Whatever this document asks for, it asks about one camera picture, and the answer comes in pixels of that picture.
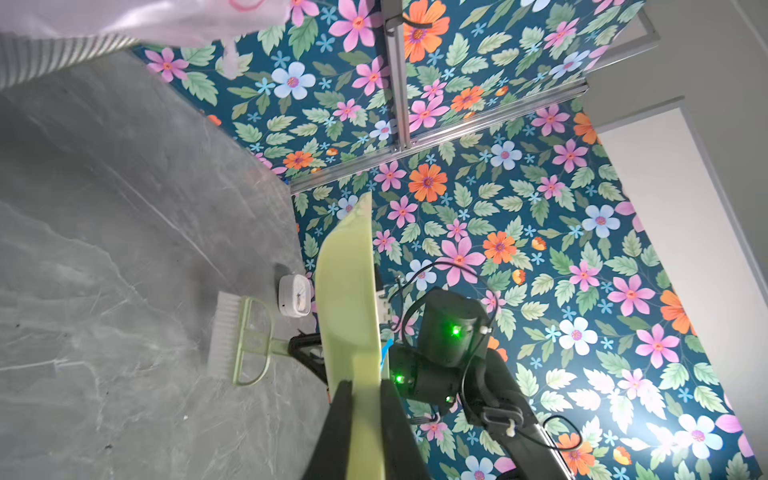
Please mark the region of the pink plastic bin liner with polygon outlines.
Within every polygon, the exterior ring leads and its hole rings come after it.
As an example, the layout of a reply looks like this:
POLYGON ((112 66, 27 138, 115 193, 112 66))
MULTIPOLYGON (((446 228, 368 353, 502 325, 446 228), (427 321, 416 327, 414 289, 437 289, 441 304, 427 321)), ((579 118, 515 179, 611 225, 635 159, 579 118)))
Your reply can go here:
POLYGON ((284 24, 288 1, 3 1, 1 32, 33 39, 118 34, 175 47, 224 44, 235 67, 234 38, 284 24))

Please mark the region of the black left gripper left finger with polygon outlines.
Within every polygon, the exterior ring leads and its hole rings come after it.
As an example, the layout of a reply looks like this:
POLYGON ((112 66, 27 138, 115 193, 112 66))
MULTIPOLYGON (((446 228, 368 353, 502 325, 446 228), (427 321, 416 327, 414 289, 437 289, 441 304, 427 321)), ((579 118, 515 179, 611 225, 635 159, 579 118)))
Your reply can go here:
POLYGON ((341 381, 303 480, 345 480, 353 425, 352 382, 341 381))

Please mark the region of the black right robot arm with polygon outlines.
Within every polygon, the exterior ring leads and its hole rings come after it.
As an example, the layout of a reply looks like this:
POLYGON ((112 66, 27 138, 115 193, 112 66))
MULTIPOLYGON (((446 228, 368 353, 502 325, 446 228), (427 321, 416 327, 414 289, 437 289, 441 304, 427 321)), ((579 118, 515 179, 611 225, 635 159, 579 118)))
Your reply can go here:
POLYGON ((546 432, 502 356, 489 347, 483 305, 433 288, 409 308, 423 309, 413 364, 400 374, 401 394, 447 412, 458 401, 467 422, 485 430, 515 464, 510 479, 573 479, 564 453, 546 432))

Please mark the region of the light green dustpan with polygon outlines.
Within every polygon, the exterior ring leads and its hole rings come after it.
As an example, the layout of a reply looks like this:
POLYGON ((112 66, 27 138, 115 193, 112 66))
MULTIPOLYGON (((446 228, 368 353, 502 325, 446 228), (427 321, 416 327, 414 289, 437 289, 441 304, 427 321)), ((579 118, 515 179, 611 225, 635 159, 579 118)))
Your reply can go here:
POLYGON ((383 479, 381 340, 372 249, 372 195, 362 195, 321 244, 315 299, 331 394, 351 387, 346 479, 383 479))

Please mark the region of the black wall hook rail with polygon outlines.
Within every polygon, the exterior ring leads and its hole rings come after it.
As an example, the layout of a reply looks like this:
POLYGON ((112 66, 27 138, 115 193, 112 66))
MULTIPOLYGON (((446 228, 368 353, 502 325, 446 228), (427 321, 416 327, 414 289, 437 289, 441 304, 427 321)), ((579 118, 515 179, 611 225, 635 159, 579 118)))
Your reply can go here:
POLYGON ((381 13, 384 17, 383 30, 388 36, 393 36, 402 25, 408 25, 415 29, 428 29, 433 26, 432 21, 415 21, 404 13, 400 0, 381 0, 381 13))

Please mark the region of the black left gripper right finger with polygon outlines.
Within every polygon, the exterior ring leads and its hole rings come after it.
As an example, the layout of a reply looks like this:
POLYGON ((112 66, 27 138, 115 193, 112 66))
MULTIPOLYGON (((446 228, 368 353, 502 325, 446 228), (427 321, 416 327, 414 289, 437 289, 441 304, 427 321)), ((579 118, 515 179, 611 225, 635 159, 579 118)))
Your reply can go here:
POLYGON ((384 379, 380 388, 381 429, 387 480, 430 480, 395 384, 384 379))

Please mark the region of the light green hand brush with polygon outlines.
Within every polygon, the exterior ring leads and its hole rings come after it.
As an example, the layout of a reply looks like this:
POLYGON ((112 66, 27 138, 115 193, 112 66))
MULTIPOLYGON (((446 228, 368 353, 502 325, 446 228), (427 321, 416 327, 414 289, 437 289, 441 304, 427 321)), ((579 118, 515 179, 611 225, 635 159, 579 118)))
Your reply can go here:
POLYGON ((288 341, 274 336, 275 320, 270 307, 252 296, 220 291, 213 315, 206 373, 228 380, 234 387, 250 387, 267 374, 273 356, 288 357, 288 341), (244 373, 246 358, 262 357, 261 371, 244 373))

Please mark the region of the white kitchen timer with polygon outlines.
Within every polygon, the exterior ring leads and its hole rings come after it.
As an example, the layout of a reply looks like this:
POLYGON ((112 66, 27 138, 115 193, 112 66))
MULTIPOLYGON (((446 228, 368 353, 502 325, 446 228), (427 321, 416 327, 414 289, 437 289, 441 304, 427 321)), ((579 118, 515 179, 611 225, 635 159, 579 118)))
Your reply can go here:
POLYGON ((284 275, 278 282, 278 308, 282 315, 301 318, 311 313, 312 286, 304 275, 284 275))

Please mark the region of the metal mesh trash bin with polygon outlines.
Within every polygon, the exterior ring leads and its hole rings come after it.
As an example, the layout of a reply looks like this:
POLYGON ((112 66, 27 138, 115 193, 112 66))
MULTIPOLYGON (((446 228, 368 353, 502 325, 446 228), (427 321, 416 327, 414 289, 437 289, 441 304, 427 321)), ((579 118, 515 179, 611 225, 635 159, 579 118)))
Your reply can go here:
POLYGON ((1 90, 138 44, 134 38, 100 35, 32 39, 1 34, 1 90))

